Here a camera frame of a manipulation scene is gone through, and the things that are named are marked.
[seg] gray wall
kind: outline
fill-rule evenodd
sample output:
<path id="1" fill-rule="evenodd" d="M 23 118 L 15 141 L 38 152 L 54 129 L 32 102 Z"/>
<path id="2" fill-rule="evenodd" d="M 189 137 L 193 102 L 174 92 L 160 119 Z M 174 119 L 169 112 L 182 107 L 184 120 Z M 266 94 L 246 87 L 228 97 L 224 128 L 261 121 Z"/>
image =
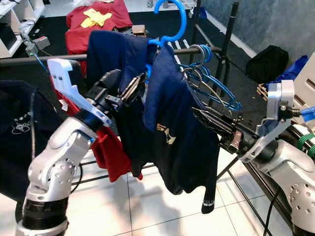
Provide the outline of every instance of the gray wall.
<path id="1" fill-rule="evenodd" d="M 227 26 L 234 0 L 202 0 L 208 12 Z M 233 33 L 255 52 L 276 45 L 290 58 L 315 51 L 315 0 L 239 0 Z"/>

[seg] red shirt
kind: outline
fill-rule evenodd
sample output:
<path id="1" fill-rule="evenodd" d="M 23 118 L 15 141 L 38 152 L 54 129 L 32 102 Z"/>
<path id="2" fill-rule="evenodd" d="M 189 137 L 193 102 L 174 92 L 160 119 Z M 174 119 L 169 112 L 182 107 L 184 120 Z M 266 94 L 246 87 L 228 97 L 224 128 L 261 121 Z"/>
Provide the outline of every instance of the red shirt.
<path id="1" fill-rule="evenodd" d="M 81 27 L 81 23 L 87 18 L 83 12 L 93 8 L 101 14 L 112 13 L 112 17 L 104 22 L 104 26 Z M 126 5 L 123 0 L 115 0 L 114 3 L 103 3 L 96 1 L 91 6 L 80 6 L 71 11 L 66 18 L 69 30 L 65 33 L 65 43 L 68 54 L 84 54 L 87 51 L 89 37 L 93 30 L 109 30 L 114 28 L 131 27 Z"/>
<path id="2" fill-rule="evenodd" d="M 70 116 L 79 112 L 79 108 L 55 90 L 58 99 L 63 99 L 68 104 L 67 113 Z M 109 175 L 109 181 L 115 182 L 120 176 L 130 172 L 131 160 L 123 150 L 121 141 L 116 137 L 113 131 L 103 126 L 97 133 L 97 139 L 91 145 L 96 162 L 102 169 L 107 169 Z"/>

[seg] black carpet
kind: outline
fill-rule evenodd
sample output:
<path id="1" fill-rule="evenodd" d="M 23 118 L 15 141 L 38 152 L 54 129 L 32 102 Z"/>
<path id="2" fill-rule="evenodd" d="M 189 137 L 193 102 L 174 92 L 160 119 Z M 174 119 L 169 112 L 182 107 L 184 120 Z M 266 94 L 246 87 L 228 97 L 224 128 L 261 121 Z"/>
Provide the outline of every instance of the black carpet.
<path id="1" fill-rule="evenodd" d="M 158 15 L 155 15 L 153 12 L 130 13 L 130 18 L 135 25 L 145 24 L 146 29 L 149 31 L 149 36 L 152 38 L 163 35 L 172 36 L 176 34 L 180 27 L 180 15 L 178 11 L 162 11 Z M 207 19 L 200 19 L 199 24 L 214 45 L 222 47 L 224 34 L 220 33 Z M 192 26 L 193 20 L 188 19 L 187 30 L 182 39 L 186 39 L 189 44 L 191 44 Z M 34 30 L 36 29 L 40 29 L 39 33 L 47 36 L 51 42 L 51 46 L 45 48 L 46 52 L 52 55 L 66 55 L 64 33 L 67 31 L 67 27 L 65 17 L 41 18 L 34 27 Z M 196 43 L 205 43 L 199 34 Z M 26 57 L 24 49 L 25 46 L 22 45 L 14 57 Z M 245 68 L 246 62 L 250 59 L 242 49 L 233 43 L 229 45 L 228 54 L 231 60 L 241 68 Z M 45 56 L 43 52 L 39 52 L 39 55 Z M 180 56 L 182 63 L 188 63 L 188 59 L 189 56 L 187 55 Z M 215 75 L 217 63 L 218 61 L 213 57 L 208 64 L 212 75 Z M 24 80 L 32 86 L 38 87 L 55 107 L 59 107 L 47 75 L 39 64 L 0 67 L 0 79 Z M 228 87 L 235 94 L 237 100 L 242 103 L 243 109 L 241 113 L 244 115 L 245 124 L 249 128 L 254 129 L 255 125 L 260 123 L 261 118 L 266 113 L 266 103 L 256 93 L 257 83 L 248 79 L 234 66 L 231 66 Z"/>

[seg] floor tile grout line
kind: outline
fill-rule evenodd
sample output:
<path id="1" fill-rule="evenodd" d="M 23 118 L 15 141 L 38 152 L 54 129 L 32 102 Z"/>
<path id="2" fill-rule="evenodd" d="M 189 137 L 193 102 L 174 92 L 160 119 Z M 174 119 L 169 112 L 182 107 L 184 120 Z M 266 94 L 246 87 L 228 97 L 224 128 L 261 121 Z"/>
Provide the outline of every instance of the floor tile grout line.
<path id="1" fill-rule="evenodd" d="M 234 232 L 235 232 L 236 236 L 238 236 L 238 234 L 237 234 L 237 232 L 236 232 L 236 229 L 235 229 L 235 227 L 234 227 L 233 221 L 232 221 L 232 219 L 231 219 L 231 217 L 230 217 L 230 215 L 229 215 L 229 213 L 228 213 L 228 211 L 227 211 L 227 209 L 226 209 L 226 205 L 224 205 L 224 201 L 223 201 L 223 198 L 222 198 L 222 196 L 221 196 L 221 193 L 219 192 L 219 189 L 218 189 L 218 188 L 217 188 L 217 190 L 218 190 L 218 194 L 219 194 L 219 196 L 220 196 L 220 198 L 221 198 L 221 200 L 222 200 L 222 202 L 223 202 L 223 206 L 222 206 L 222 207 L 224 207 L 225 212 L 227 213 L 228 218 L 230 219 L 230 222 L 231 222 L 231 224 L 232 224 L 232 226 L 233 226 Z"/>
<path id="2" fill-rule="evenodd" d="M 127 234 L 127 233 L 131 233 L 131 235 L 132 235 L 132 231 L 127 231 L 127 232 L 124 232 L 124 233 L 121 233 L 121 234 L 118 234 L 118 235 L 111 235 L 111 236 L 119 236 L 119 235 L 124 235 L 124 234 Z"/>
<path id="3" fill-rule="evenodd" d="M 226 212 L 227 215 L 228 215 L 228 218 L 230 219 L 230 222 L 231 222 L 231 224 L 232 224 L 232 226 L 233 226 L 233 229 L 234 229 L 234 232 L 235 232 L 236 236 L 238 236 L 237 231 L 236 231 L 236 229 L 235 229 L 235 226 L 234 226 L 234 224 L 233 224 L 233 221 L 232 221 L 232 219 L 231 219 L 231 216 L 230 216 L 230 214 L 228 213 L 228 210 L 226 209 L 226 206 L 224 206 L 224 209 L 225 209 L 225 212 Z"/>
<path id="4" fill-rule="evenodd" d="M 152 227 L 152 226 L 155 226 L 155 225 L 164 224 L 164 223 L 167 223 L 167 222 L 171 222 L 171 221 L 173 221 L 173 220 L 179 220 L 179 219 L 182 219 L 182 218 L 185 218 L 185 217 L 188 217 L 188 216 L 192 216 L 192 215 L 197 215 L 197 214 L 201 214 L 201 212 L 197 212 L 197 213 L 193 213 L 193 214 L 189 214 L 189 215 L 177 217 L 177 218 L 175 218 L 175 219 L 166 220 L 166 221 L 159 222 L 159 223 L 156 223 L 156 224 L 153 224 L 153 225 L 148 225 L 148 226 L 146 226 L 146 227 L 142 227 L 142 228 L 139 228 L 139 229 L 134 229 L 133 231 L 142 230 L 142 229 L 149 228 L 149 227 Z"/>
<path id="5" fill-rule="evenodd" d="M 131 216 L 131 206 L 130 206 L 130 195 L 129 195 L 129 178 L 127 175 L 127 190 L 128 190 L 128 203 L 129 203 L 129 216 L 130 216 L 130 228 L 131 228 L 131 236 L 133 236 L 133 230 L 132 230 L 132 216 Z"/>
<path id="6" fill-rule="evenodd" d="M 264 197 L 264 196 L 266 196 L 266 195 L 264 194 L 264 195 L 261 195 L 261 196 L 249 198 L 249 200 L 256 199 L 256 198 L 261 198 L 261 197 Z M 234 202 L 234 203 L 230 203 L 230 204 L 226 204 L 226 205 L 224 205 L 224 202 L 223 202 L 223 205 L 224 205 L 225 207 L 227 207 L 227 206 L 230 206 L 230 205 L 233 205 L 233 204 L 237 204 L 237 203 L 242 203 L 242 202 L 246 202 L 246 200 L 241 200 L 241 201 Z"/>

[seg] white tile floor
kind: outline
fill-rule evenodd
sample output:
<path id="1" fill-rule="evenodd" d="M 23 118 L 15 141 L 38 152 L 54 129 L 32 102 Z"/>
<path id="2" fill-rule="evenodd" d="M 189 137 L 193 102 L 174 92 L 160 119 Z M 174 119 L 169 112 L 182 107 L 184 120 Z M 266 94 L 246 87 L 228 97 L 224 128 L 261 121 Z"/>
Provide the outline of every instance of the white tile floor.
<path id="1" fill-rule="evenodd" d="M 219 171 L 234 156 L 221 150 Z M 85 161 L 93 159 L 87 155 Z M 231 168 L 262 219 L 270 201 L 241 162 Z M 97 165 L 84 166 L 84 179 L 106 173 Z M 70 196 L 66 236 L 261 236 L 263 227 L 231 180 L 224 175 L 217 184 L 215 210 L 200 213 L 204 188 L 174 196 L 166 189 L 157 168 L 143 170 L 142 181 L 130 174 L 115 183 L 101 179 L 81 184 Z M 13 236 L 15 202 L 0 195 L 0 235 Z M 273 209 L 269 227 L 275 236 L 290 229 Z"/>

